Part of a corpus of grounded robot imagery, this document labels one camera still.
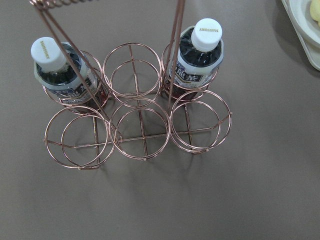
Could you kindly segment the cream rabbit tray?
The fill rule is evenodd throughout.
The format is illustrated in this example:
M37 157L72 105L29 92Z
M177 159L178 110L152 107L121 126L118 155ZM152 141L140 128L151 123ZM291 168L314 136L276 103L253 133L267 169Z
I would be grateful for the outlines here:
M297 27L294 25L293 20L290 17L290 13L289 13L289 0L282 0L281 3L286 10L289 20L298 36L298 39L302 45L302 48L307 56L308 61L316 70L319 71L320 70L320 47L313 45L305 37L303 37L298 31Z

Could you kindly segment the tea bottle rear left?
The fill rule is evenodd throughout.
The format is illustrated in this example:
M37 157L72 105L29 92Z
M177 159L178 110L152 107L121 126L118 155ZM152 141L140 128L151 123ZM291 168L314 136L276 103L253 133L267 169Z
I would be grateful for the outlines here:
M62 42L61 44L89 89L96 93L95 97L98 98L99 104L105 104L108 99L108 91L99 85L96 75L70 43ZM35 40L30 53L34 60L35 78L48 91L56 95L62 103L81 104L96 110L99 109L53 38L45 36Z

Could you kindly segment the glazed donut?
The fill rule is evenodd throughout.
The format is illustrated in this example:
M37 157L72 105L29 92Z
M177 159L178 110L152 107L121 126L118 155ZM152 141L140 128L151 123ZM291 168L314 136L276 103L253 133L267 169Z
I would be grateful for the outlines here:
M320 25L320 0L312 0L309 8L311 18Z

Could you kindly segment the tea bottle right of rack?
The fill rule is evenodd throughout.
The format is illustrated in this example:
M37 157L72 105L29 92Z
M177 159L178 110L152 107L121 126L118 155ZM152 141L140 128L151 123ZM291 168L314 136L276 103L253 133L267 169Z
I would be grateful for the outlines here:
M169 90L174 74L173 98L208 86L214 79L224 58L222 35L222 26L212 18L203 18L180 34L176 65L173 68L174 61L169 62L164 82Z

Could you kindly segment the white round plate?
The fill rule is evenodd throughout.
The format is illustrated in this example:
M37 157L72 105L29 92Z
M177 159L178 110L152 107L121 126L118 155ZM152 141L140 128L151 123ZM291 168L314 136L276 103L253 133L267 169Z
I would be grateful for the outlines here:
M316 47L320 47L320 16L317 20L311 14L312 0L290 0L289 15L299 33Z

